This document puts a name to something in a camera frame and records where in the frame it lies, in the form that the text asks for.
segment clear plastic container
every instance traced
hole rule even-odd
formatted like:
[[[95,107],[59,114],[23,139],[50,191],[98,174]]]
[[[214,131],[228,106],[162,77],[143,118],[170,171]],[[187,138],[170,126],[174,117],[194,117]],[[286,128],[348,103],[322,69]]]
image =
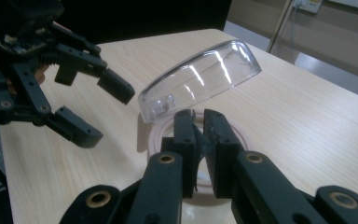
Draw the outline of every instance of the clear plastic container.
[[[206,49],[159,76],[140,93],[142,118],[149,123],[168,117],[260,72],[255,56],[240,40]]]

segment white power outlet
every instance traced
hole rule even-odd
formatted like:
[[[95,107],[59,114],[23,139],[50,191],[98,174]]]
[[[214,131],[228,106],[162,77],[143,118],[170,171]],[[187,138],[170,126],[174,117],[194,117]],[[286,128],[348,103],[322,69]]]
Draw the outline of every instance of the white power outlet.
[[[296,0],[294,3],[294,7],[298,7],[299,9],[308,12],[318,13],[322,1],[323,0]]]

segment human hand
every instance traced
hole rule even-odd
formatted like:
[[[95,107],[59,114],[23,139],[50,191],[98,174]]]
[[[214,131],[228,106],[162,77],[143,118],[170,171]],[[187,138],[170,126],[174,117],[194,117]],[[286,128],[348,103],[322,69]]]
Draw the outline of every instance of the human hand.
[[[46,70],[48,70],[48,65],[42,65],[38,69],[36,69],[36,71],[34,72],[34,78],[36,79],[37,83],[39,83],[39,85],[42,84],[43,81],[45,80]],[[11,84],[10,79],[7,80],[7,87],[11,93],[16,92],[13,85]]]

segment wooden table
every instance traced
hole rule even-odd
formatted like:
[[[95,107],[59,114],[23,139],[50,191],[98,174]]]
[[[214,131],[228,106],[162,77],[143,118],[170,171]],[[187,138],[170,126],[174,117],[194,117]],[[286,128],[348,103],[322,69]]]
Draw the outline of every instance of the wooden table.
[[[146,154],[136,148],[139,92],[184,59],[232,38],[203,30],[101,45],[109,67],[136,90],[128,105],[94,77],[78,75],[72,87],[57,84],[57,67],[50,67],[42,89],[53,110],[66,105],[104,137],[84,149],[48,127],[1,126],[15,222],[59,223],[83,190],[100,184],[124,189],[140,179]],[[358,95],[249,47],[263,71],[195,107],[236,120],[253,149],[268,155],[297,188],[313,195],[320,186],[339,185],[358,193]],[[205,214],[204,223],[234,223],[229,203],[184,207],[183,223],[201,223],[194,218]]]

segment transparent lid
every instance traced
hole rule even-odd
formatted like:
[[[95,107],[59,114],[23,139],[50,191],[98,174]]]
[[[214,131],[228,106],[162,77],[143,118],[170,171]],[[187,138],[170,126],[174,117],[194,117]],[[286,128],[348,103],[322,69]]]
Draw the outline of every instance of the transparent lid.
[[[261,72],[245,43],[230,40],[196,54],[152,81],[139,95],[145,123],[172,115]]]

